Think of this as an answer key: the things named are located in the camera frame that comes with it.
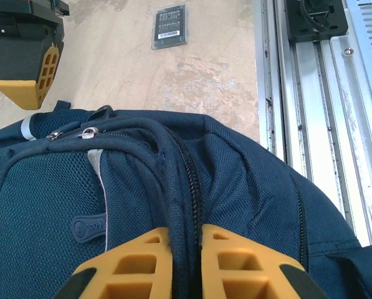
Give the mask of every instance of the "black bracket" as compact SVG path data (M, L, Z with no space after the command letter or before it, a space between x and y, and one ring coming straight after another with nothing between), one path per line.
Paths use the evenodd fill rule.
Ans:
M342 0L284 0L292 42L343 36L348 31Z
M68 15L61 0L0 0L0 80L38 80L52 44L59 60Z

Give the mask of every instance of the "metal zipper pull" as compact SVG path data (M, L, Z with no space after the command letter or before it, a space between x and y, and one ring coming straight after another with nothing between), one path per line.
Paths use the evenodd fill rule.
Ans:
M52 141L52 140L55 140L55 139L57 139L60 135L62 135L63 133L62 132L53 132L53 133L51 133L51 134L48 134L47 136L46 136L46 138L50 138L50 140Z
M79 134L78 137L81 139L90 139L93 138L98 133L98 129L91 126L83 130L82 134Z

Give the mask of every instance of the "yellow gripper pad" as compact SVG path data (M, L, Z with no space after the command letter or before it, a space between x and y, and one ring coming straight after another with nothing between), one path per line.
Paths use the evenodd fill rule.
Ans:
M83 263L56 299L172 298L168 229L160 227ZM328 298L294 259L203 225L204 299Z
M59 48L51 45L43 56L38 78L0 80L0 91L22 109L39 109L53 84L59 55Z

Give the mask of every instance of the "reflective strip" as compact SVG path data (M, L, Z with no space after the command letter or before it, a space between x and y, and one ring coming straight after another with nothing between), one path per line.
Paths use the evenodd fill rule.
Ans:
M103 153L102 149L91 149L87 152L87 158L90 164L92 165L94 171L96 172L98 179L100 180L101 187L103 187L104 192L104 201L105 201L105 212L107 213L107 216L105 218L105 251L108 249L108 211L107 211L107 194L105 192L104 188L104 182L101 177L100 172L100 160L101 160L101 154Z
M31 122L32 115L25 117L21 123L21 133L26 140L36 140L35 136L31 133L29 123Z

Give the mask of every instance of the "metal screw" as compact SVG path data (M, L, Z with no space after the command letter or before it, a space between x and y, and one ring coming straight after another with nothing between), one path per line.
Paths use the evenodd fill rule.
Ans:
M343 55L345 56L350 56L354 53L354 50L352 48L346 48L344 51L343 51Z

